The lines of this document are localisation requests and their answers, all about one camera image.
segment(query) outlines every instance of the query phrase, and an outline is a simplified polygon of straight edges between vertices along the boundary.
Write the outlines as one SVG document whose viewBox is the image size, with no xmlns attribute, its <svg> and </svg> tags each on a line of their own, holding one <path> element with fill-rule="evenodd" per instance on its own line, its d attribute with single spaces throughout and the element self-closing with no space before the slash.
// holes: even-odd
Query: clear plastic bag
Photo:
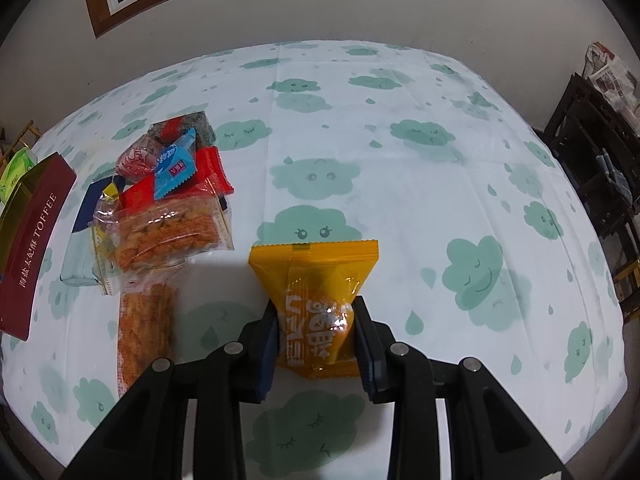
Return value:
<svg viewBox="0 0 640 480">
<path fill-rule="evenodd" d="M 172 358 L 178 270 L 154 269 L 128 282 L 118 316 L 118 393 L 122 396 L 159 357 Z"/>
<path fill-rule="evenodd" d="M 123 272 L 138 272 L 211 250 L 232 250 L 231 234 L 214 193 L 159 200 L 120 211 L 110 230 L 113 259 Z"/>
<path fill-rule="evenodd" d="M 95 205 L 94 222 L 91 224 L 95 254 L 95 277 L 102 293 L 114 296 L 122 288 L 125 277 L 113 260 L 115 246 L 111 241 L 116 214 L 121 209 L 118 189 L 107 186 Z"/>
</svg>

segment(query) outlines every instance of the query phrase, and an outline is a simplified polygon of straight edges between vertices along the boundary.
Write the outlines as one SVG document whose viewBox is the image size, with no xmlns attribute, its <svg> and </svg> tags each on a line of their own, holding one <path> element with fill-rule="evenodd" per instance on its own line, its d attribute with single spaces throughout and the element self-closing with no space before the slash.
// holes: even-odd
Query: pink wrapper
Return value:
<svg viewBox="0 0 640 480">
<path fill-rule="evenodd" d="M 147 175 L 153 174 L 158 164 L 158 156 L 163 149 L 157 140 L 143 135 L 120 155 L 116 163 L 116 173 L 130 182 L 139 182 Z"/>
</svg>

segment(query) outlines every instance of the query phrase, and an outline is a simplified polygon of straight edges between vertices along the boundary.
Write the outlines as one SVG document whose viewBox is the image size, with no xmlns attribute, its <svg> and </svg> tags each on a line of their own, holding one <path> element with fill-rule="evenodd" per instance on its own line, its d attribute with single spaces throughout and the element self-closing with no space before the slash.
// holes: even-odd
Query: red wrapper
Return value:
<svg viewBox="0 0 640 480">
<path fill-rule="evenodd" d="M 188 195 L 192 192 L 211 188 L 215 195 L 224 196 L 234 192 L 226 179 L 218 149 L 203 148 L 196 152 L 196 174 L 167 196 Z M 155 176 L 150 174 L 120 195 L 124 209 L 142 208 L 154 202 Z"/>
</svg>

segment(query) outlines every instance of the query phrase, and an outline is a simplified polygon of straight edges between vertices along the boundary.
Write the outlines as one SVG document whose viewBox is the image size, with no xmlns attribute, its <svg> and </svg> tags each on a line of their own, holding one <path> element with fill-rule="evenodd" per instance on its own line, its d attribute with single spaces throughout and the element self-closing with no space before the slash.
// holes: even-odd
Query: table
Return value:
<svg viewBox="0 0 640 480">
<path fill-rule="evenodd" d="M 30 339 L 2 338 L 2 373 L 10 406 L 60 462 L 117 393 L 118 298 L 60 281 L 79 202 L 152 123 L 197 110 L 236 188 L 236 249 L 188 261 L 178 361 L 261 315 L 253 244 L 375 238 L 380 260 L 362 287 L 372 318 L 430 358 L 478 357 L 563 460 L 618 403 L 622 316 L 602 249 L 522 118 L 446 56 L 284 42 L 147 74 L 37 143 L 40 159 L 59 151 L 78 179 L 40 271 Z M 267 401 L 242 408 L 248 477 L 383 479 L 391 424 L 392 407 L 366 402 L 359 380 L 309 382 L 279 369 Z"/>
</svg>

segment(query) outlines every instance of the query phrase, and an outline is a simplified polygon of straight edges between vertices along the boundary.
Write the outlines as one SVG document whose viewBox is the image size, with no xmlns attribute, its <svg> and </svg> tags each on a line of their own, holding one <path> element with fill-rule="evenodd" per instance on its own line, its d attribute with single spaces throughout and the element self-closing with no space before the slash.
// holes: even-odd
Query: green package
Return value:
<svg viewBox="0 0 640 480">
<path fill-rule="evenodd" d="M 29 148 L 22 148 L 15 153 L 0 177 L 0 200 L 2 203 L 6 204 L 20 177 L 37 163 L 38 159 Z"/>
</svg>

